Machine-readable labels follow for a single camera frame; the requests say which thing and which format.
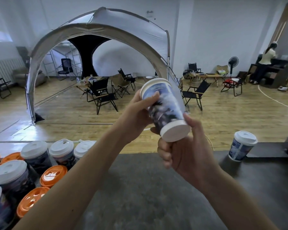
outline right hand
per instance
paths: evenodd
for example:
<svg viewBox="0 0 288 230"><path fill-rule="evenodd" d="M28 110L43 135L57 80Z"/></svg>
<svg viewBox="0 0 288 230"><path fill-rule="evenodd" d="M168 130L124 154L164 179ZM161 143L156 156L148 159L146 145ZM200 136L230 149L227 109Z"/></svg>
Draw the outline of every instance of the right hand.
<svg viewBox="0 0 288 230"><path fill-rule="evenodd" d="M220 167L213 157L201 122L191 119L186 113L184 119L192 128L193 137L187 136L172 143L160 138L157 151L167 169L173 167L187 182L203 192L207 180L213 179ZM151 131L157 134L154 127Z"/></svg>

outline white radiator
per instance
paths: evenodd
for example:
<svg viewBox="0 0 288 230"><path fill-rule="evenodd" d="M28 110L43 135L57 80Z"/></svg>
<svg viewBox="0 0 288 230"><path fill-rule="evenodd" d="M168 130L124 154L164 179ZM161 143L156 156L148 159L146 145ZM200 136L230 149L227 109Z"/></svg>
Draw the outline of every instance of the white radiator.
<svg viewBox="0 0 288 230"><path fill-rule="evenodd" d="M0 60L0 78L14 83L12 73L14 69L25 67L21 58Z"/></svg>

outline person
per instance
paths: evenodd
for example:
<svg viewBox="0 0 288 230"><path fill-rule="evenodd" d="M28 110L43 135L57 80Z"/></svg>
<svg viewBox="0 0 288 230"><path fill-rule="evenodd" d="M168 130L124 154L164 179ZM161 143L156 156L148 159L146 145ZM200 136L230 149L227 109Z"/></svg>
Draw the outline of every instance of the person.
<svg viewBox="0 0 288 230"><path fill-rule="evenodd" d="M265 72L269 65L271 65L271 59L276 57L275 49L277 48L277 42L273 42L262 54L261 60L257 64L255 72L250 76L250 83L256 85L264 77Z"/></svg>
<svg viewBox="0 0 288 230"><path fill-rule="evenodd" d="M13 230L74 229L119 152L152 123L146 108L158 99L158 92L145 100L140 100L140 92L136 92L111 128ZM229 230L277 230L246 191L215 161L200 121L186 113L184 118L192 128L193 136L174 143L159 139L157 151L164 166L172 167L203 193Z"/></svg>

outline electric fan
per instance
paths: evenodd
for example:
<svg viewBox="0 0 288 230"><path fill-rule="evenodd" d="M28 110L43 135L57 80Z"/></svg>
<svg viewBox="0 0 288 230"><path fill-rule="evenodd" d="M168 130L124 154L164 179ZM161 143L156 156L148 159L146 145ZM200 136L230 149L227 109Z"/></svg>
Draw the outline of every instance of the electric fan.
<svg viewBox="0 0 288 230"><path fill-rule="evenodd" d="M236 56L233 56L229 59L228 65L230 66L230 77L232 77L232 68L236 67L239 63L239 59Z"/></svg>

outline wooden floor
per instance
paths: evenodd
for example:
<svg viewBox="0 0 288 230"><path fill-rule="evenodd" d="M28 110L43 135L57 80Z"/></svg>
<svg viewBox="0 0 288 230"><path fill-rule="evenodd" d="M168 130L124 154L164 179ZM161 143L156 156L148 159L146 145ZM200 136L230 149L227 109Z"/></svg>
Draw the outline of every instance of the wooden floor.
<svg viewBox="0 0 288 230"><path fill-rule="evenodd" d="M71 87L75 82L50 79L36 88L36 112L45 120L31 124L26 112L24 89L12 88L12 95L0 99L0 154L5 156L32 140L54 142L70 140L97 140L120 116L133 95L115 101L119 112L109 103L96 115L94 102L88 103L82 92ZM283 142L288 137L288 92L261 87L272 99L263 95L256 85L244 85L243 94L234 97L233 91L220 93L222 87L213 84L205 92L201 112L196 100L189 102L190 115L200 119L206 135L215 150L228 150L235 131L245 130L255 134L259 142ZM156 152L159 136L149 130L127 145L122 153Z"/></svg>

